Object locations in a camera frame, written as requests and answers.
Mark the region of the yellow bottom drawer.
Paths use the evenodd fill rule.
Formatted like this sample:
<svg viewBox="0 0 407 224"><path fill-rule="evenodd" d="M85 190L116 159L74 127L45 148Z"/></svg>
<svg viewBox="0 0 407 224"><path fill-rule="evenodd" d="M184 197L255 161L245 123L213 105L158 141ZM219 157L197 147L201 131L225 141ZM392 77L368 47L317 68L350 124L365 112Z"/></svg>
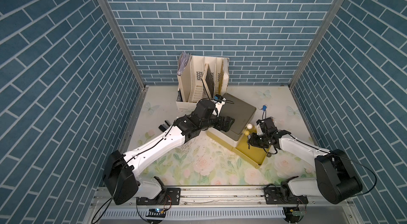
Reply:
<svg viewBox="0 0 407 224"><path fill-rule="evenodd" d="M236 153L254 168L259 169L267 158L267 152L263 148L248 144L248 136L252 133L256 134L256 128L246 129L240 136L236 147L232 148L232 152Z"/></svg>

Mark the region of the olive drawer cabinet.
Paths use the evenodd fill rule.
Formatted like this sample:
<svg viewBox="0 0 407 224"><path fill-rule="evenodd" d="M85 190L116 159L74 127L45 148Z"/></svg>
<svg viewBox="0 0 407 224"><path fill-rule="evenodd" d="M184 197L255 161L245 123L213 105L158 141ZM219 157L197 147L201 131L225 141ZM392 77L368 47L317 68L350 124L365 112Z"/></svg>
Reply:
<svg viewBox="0 0 407 224"><path fill-rule="evenodd" d="M233 104L225 103L220 115L223 117L231 117L235 119L235 121L228 132L209 128L206 134L226 149L232 150L238 146L243 138L244 131L254 117L256 108L229 93L226 93L223 97L226 98L227 101L232 101Z"/></svg>

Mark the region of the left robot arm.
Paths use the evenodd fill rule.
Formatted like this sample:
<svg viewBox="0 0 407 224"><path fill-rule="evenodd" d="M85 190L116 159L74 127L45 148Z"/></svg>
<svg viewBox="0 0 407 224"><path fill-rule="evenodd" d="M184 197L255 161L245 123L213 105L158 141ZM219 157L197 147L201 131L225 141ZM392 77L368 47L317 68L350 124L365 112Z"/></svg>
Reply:
<svg viewBox="0 0 407 224"><path fill-rule="evenodd" d="M189 142L202 131L215 128L228 132L234 119L220 115L228 100L220 95L202 99L189 115L177 118L162 134L150 142L125 153L109 155L103 174L112 201L122 205L133 197L147 198L158 205L165 200L167 188L158 178L142 178L143 171L167 152Z"/></svg>

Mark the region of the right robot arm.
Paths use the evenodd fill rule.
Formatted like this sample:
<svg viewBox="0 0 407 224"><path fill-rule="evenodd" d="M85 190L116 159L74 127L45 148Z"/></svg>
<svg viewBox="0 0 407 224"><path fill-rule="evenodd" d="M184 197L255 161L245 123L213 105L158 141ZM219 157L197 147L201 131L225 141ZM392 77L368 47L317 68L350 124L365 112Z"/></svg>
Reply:
<svg viewBox="0 0 407 224"><path fill-rule="evenodd" d="M315 169L315 178L292 176L281 183L279 194L284 203L300 196L319 196L337 205L362 191L355 162L342 150L328 150L299 140L291 132L279 130L271 117L258 120L255 129L248 134L249 147L261 148L269 156L285 151Z"/></svg>

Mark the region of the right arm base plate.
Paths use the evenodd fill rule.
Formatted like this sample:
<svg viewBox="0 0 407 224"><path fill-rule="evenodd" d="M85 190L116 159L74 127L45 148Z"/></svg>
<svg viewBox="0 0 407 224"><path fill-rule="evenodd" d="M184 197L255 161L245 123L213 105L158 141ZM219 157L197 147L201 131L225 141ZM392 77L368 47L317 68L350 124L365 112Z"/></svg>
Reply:
<svg viewBox="0 0 407 224"><path fill-rule="evenodd" d="M307 205L306 196L293 195L288 187L267 186L263 189L266 204L268 205Z"/></svg>

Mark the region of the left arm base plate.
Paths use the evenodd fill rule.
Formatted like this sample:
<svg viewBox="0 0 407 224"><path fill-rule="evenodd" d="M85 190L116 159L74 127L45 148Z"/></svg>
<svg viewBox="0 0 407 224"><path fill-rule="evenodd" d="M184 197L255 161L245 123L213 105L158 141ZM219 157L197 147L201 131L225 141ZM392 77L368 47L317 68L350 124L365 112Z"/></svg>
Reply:
<svg viewBox="0 0 407 224"><path fill-rule="evenodd" d="M163 189L158 196L153 199L144 197L137 197L137 204L140 206L159 206L159 205L172 205L178 206L180 203L181 189L180 188L166 188Z"/></svg>

